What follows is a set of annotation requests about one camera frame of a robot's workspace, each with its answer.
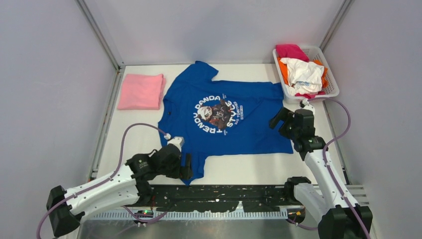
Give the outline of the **blue printed t shirt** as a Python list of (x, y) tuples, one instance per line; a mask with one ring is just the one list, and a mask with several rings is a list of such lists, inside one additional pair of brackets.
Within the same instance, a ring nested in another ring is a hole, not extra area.
[(190, 160), (189, 185), (203, 178), (210, 156), (292, 154), (291, 141), (269, 128), (283, 106), (283, 91), (271, 82), (216, 81), (218, 70), (196, 61), (179, 74), (163, 98), (158, 127), (183, 137), (182, 161)]

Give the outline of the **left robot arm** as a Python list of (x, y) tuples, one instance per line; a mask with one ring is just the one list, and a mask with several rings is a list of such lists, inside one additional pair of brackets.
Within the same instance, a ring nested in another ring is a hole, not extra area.
[(136, 154), (116, 172), (86, 184), (68, 189), (61, 185), (52, 188), (46, 209), (53, 235), (67, 235), (93, 216), (117, 207), (149, 205), (153, 198), (149, 181), (159, 175), (190, 179), (193, 176), (191, 155), (183, 159), (179, 148), (168, 144), (150, 154)]

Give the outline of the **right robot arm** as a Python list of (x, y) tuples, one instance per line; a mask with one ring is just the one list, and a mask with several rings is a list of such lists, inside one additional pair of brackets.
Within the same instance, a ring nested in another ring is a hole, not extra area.
[(310, 106), (291, 111), (282, 107), (269, 121), (274, 129), (291, 140), (302, 161), (316, 179), (315, 187), (306, 177), (291, 177), (284, 198), (290, 204), (300, 202), (317, 222), (321, 239), (369, 239), (373, 214), (361, 205), (341, 181), (322, 137), (315, 134), (314, 113)]

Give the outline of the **white t shirt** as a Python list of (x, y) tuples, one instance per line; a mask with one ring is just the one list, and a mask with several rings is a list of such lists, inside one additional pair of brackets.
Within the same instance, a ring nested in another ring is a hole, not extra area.
[(291, 96), (316, 95), (327, 86), (325, 68), (319, 61), (306, 62), (295, 58), (279, 58), (283, 82)]

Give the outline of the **orange t shirt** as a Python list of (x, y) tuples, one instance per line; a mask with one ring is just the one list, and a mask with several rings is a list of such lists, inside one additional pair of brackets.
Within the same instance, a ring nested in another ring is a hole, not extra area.
[(326, 86), (326, 80), (323, 77), (323, 73), (326, 73), (327, 69), (322, 65), (321, 62), (313, 60), (305, 62), (295, 58), (280, 58), (278, 57), (279, 65), (283, 72), (283, 78), (285, 84), (293, 87), (297, 82), (302, 82), (307, 85), (321, 85), (321, 88)]

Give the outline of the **magenta t shirt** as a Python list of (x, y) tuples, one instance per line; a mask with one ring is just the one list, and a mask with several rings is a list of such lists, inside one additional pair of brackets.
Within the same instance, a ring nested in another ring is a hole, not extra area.
[[(276, 45), (275, 47), (277, 53), (279, 54), (280, 58), (295, 58), (300, 59), (306, 62), (310, 62), (311, 60), (308, 58), (308, 56), (300, 49), (299, 46), (295, 44), (281, 44)], [(316, 95), (301, 95), (305, 98), (312, 99), (315, 98), (315, 96), (322, 95), (324, 92), (319, 92)]]

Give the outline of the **white plastic basket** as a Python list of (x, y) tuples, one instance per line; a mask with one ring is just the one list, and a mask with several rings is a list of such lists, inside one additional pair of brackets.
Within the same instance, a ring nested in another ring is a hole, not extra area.
[[(322, 97), (336, 97), (338, 96), (340, 90), (338, 88), (338, 85), (334, 79), (334, 76), (330, 69), (328, 68), (328, 63), (322, 53), (322, 51), (316, 47), (316, 46), (307, 46), (307, 45), (300, 45), (300, 49), (309, 57), (310, 60), (317, 60), (318, 62), (321, 62), (322, 65), (327, 69), (326, 73), (323, 73), (323, 77), (326, 80), (326, 86), (322, 88), (322, 92), (324, 94), (316, 96), (317, 99), (320, 99)], [(299, 96), (293, 96), (288, 93), (287, 90), (287, 84), (284, 82), (283, 78), (283, 72), (281, 69), (281, 66), (279, 65), (279, 54), (277, 53), (276, 49), (273, 49), (272, 51), (274, 61), (276, 61), (276, 68), (278, 75), (281, 79), (281, 85), (284, 93), (284, 100), (288, 104), (298, 103), (299, 101), (303, 100), (305, 97), (299, 95)]]

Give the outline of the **folded pink t shirt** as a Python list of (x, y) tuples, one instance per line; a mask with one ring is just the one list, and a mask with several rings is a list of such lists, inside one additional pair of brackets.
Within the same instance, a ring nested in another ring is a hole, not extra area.
[(165, 84), (166, 78), (163, 74), (127, 74), (122, 82), (117, 109), (159, 110)]

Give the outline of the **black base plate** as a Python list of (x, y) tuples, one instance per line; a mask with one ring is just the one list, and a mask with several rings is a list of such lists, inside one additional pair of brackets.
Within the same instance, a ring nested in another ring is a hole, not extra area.
[(299, 208), (302, 204), (283, 185), (154, 185), (149, 200), (136, 207), (156, 207), (168, 212), (275, 212), (280, 207)]

